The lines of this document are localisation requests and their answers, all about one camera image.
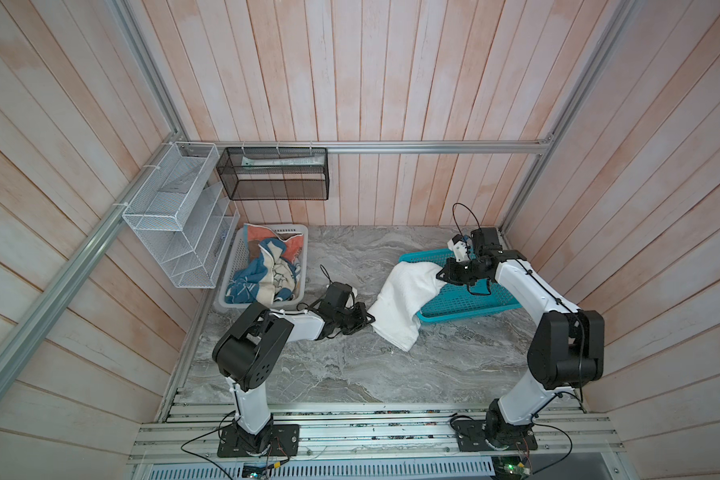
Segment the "teal plastic basket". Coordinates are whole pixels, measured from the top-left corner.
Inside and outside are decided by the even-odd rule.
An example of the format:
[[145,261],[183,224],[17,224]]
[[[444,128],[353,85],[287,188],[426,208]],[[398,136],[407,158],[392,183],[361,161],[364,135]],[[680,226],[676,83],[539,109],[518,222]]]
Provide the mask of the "teal plastic basket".
[[424,323],[439,323],[490,316],[520,307],[520,303],[505,288],[498,284],[488,286],[486,280],[480,280],[470,290],[446,284],[417,312],[417,318]]

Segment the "white towel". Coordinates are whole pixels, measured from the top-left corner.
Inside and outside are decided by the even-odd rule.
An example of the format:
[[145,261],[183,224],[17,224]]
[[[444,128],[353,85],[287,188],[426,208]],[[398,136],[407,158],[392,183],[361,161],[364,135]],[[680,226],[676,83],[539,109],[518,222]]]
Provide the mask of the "white towel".
[[376,334],[408,352],[419,337],[417,313],[445,286],[436,275],[441,267],[432,262],[399,262],[387,277],[369,309]]

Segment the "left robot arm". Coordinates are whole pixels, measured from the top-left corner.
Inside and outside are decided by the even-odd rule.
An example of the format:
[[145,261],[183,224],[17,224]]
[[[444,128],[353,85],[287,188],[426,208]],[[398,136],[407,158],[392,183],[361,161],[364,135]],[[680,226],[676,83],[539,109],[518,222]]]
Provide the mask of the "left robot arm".
[[375,321],[354,289],[339,282],[331,283],[321,298],[298,310],[252,302],[212,351],[212,359],[236,402],[236,418],[224,434],[234,434],[251,452],[262,451],[274,429],[265,382],[285,345],[350,336]]

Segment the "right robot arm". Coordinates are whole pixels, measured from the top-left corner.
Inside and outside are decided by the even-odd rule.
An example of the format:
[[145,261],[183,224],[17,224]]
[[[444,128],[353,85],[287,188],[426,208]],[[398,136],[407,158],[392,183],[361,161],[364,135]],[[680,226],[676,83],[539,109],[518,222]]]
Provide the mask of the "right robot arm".
[[529,436],[532,421],[554,398],[602,377],[604,319],[565,299],[524,255],[504,248],[493,227],[457,234],[448,242],[448,249],[453,256],[437,279],[467,289],[481,280],[497,284],[519,302],[536,325],[527,352],[528,370],[486,412],[487,443],[496,449],[513,447]]

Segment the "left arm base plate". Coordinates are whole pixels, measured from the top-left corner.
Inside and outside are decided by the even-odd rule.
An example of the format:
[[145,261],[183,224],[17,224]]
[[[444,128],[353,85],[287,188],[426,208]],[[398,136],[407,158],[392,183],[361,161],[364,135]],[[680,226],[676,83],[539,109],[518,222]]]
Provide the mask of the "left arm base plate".
[[217,456],[243,458],[284,456],[290,458],[298,452],[300,426],[297,424],[267,424],[258,434],[251,434],[234,424],[223,427]]

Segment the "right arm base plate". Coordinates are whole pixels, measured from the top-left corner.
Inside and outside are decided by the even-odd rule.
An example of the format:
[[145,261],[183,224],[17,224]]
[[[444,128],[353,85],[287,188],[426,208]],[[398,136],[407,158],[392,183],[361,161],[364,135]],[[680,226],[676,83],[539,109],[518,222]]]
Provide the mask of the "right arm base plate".
[[449,425],[455,433],[461,452],[538,449],[537,440],[529,425],[510,425],[502,420],[475,420],[466,416],[452,418]]

